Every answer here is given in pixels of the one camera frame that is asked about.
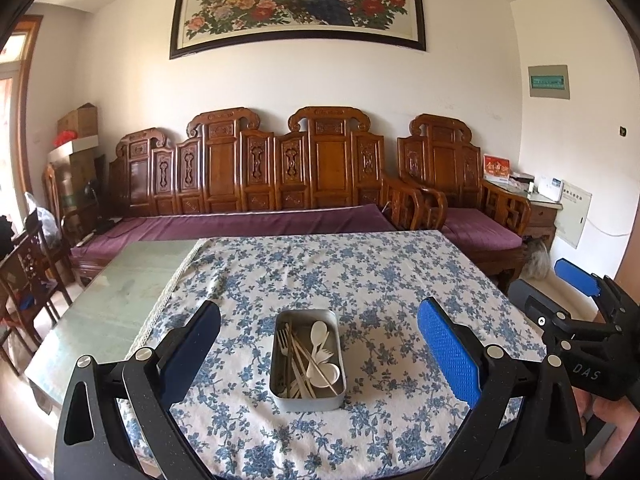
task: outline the metal tray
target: metal tray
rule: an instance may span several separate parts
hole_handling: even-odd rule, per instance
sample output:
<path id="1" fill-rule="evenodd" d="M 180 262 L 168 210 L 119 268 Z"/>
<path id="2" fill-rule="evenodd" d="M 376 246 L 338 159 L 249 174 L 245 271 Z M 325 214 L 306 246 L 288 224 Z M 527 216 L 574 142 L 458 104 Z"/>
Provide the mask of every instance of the metal tray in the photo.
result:
<path id="1" fill-rule="evenodd" d="M 273 335 L 273 351 L 271 353 L 271 370 L 269 378 L 269 391 L 273 397 L 276 406 L 283 412 L 329 412 L 331 410 L 337 410 L 340 408 L 344 401 L 344 395 L 346 393 L 346 377 L 344 375 L 344 364 L 342 362 L 342 351 L 340 350 L 340 333 L 338 330 L 338 320 L 335 314 L 331 310 L 323 308 L 314 308 L 309 310 L 283 310 L 276 317 L 276 332 L 285 327 L 285 323 L 289 323 L 292 329 L 298 335 L 300 343 L 309 352 L 311 345 L 311 326 L 316 321 L 323 321 L 326 323 L 327 330 L 329 331 L 329 337 L 326 345 L 324 346 L 328 351 L 333 352 L 334 355 L 328 362 L 337 365 L 340 368 L 340 378 L 334 384 L 335 390 L 338 395 L 335 396 L 330 388 L 315 388 L 314 391 L 317 399 L 287 399 L 286 397 L 279 397 L 280 392 L 284 387 L 284 369 L 286 364 L 286 358 L 280 353 L 278 342 L 276 341 L 275 334 Z"/>

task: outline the white wall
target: white wall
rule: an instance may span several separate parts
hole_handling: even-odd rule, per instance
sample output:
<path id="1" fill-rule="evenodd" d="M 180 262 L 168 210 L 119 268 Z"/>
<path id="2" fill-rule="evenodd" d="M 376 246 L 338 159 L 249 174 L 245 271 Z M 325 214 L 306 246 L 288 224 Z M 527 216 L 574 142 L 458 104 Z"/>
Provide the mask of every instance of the white wall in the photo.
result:
<path id="1" fill-rule="evenodd" d="M 121 136 L 159 126 L 185 136 L 195 115 L 245 106 L 262 128 L 286 133 L 308 105 L 350 105 L 395 137 L 429 112 L 460 118 L 474 142 L 518 159 L 521 84 L 516 33 L 504 0 L 424 0 L 428 52 L 340 40 L 284 40 L 169 60 L 175 0 L 117 0 L 94 15 L 82 45 L 76 105 L 98 106 L 108 160 Z"/>
<path id="2" fill-rule="evenodd" d="M 57 122 L 76 107 L 76 64 L 86 13 L 48 4 L 34 4 L 28 13 L 43 16 L 27 86 L 26 137 L 33 194 L 45 205 L 42 172 L 54 149 Z"/>
<path id="3" fill-rule="evenodd" d="M 520 169 L 593 194 L 578 248 L 556 237 L 552 259 L 615 276 L 640 190 L 640 76 L 629 37 L 605 0 L 511 4 L 522 69 Z M 529 96 L 528 66 L 566 64 L 571 99 Z M 626 127 L 626 137 L 619 134 Z"/>

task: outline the armrest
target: armrest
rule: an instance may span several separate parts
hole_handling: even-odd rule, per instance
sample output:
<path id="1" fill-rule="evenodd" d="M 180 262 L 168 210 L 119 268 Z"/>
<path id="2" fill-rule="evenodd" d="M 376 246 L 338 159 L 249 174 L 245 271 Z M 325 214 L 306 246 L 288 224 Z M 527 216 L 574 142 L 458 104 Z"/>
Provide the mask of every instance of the armrest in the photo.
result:
<path id="1" fill-rule="evenodd" d="M 415 231 L 422 225 L 424 199 L 419 190 L 382 173 L 380 204 L 382 213 L 398 230 Z"/>
<path id="2" fill-rule="evenodd" d="M 518 236 L 524 234 L 531 217 L 531 203 L 527 198 L 510 193 L 487 180 L 482 181 L 480 210 Z"/>
<path id="3" fill-rule="evenodd" d="M 420 190 L 424 198 L 424 214 L 422 216 L 423 229 L 436 229 L 439 231 L 447 219 L 447 196 L 437 189 L 426 187 L 407 174 L 401 174 L 405 184 Z"/>
<path id="4" fill-rule="evenodd" d="M 98 216 L 98 204 L 91 202 L 62 217 L 62 222 L 60 222 L 62 237 L 69 244 L 69 247 L 76 245 L 96 228 Z"/>

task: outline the human hand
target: human hand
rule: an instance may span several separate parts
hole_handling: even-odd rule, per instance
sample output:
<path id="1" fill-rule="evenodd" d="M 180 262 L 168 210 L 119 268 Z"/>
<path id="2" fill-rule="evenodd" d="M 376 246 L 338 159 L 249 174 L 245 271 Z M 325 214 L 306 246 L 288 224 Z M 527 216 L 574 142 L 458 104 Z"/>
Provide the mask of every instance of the human hand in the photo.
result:
<path id="1" fill-rule="evenodd" d="M 582 432 L 584 433 L 586 427 L 584 412 L 591 405 L 591 399 L 593 397 L 591 394 L 578 388 L 574 388 L 574 397 L 575 403 L 578 406 Z M 616 426 L 616 430 L 586 467 L 587 475 L 593 478 L 599 478 L 604 470 L 611 464 L 620 449 L 622 449 L 622 446 L 624 446 L 633 428 L 638 423 L 640 413 L 638 413 L 638 410 L 636 410 L 626 397 L 620 400 L 607 400 L 602 397 L 595 397 L 593 398 L 593 415 L 597 416 L 603 422 L 610 422 Z"/>

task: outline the table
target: table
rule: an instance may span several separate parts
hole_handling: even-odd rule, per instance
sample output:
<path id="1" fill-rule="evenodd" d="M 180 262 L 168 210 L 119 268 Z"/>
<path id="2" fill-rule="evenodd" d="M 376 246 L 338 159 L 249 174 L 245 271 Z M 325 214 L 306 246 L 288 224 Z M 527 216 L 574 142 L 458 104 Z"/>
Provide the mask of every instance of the table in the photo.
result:
<path id="1" fill-rule="evenodd" d="M 47 334 L 25 375 L 62 405 L 76 360 L 120 361 L 175 269 L 196 240 L 136 242 L 127 246 L 82 291 Z"/>
<path id="2" fill-rule="evenodd" d="M 515 195 L 527 198 L 531 204 L 529 224 L 522 234 L 523 238 L 541 238 L 546 248 L 551 250 L 551 244 L 556 236 L 556 215 L 562 210 L 562 204 L 554 202 L 540 193 L 528 193 L 510 184 L 493 182 L 498 187 Z"/>
<path id="3" fill-rule="evenodd" d="M 437 460 L 468 407 L 418 332 L 427 296 L 484 344 L 517 358 L 545 354 L 522 313 L 437 231 L 212 238 L 185 269 L 132 348 L 156 346 L 204 300 L 218 304 L 220 335 L 171 413 L 224 478 L 381 478 Z M 275 317 L 311 307 L 338 318 L 345 402 L 332 412 L 283 413 L 269 391 Z M 130 410 L 124 421 L 136 453 L 149 456 Z"/>

